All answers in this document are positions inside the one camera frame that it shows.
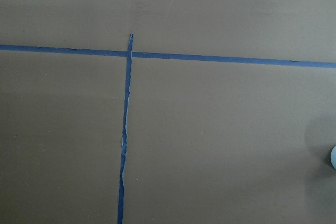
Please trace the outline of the light blue cup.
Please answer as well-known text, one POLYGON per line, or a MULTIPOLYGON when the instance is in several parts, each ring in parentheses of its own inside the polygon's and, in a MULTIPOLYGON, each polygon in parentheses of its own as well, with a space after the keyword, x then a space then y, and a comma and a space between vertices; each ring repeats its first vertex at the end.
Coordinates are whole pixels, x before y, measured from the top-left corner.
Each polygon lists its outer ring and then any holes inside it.
POLYGON ((336 169, 336 146, 333 147, 330 153, 330 162, 334 169, 336 169))

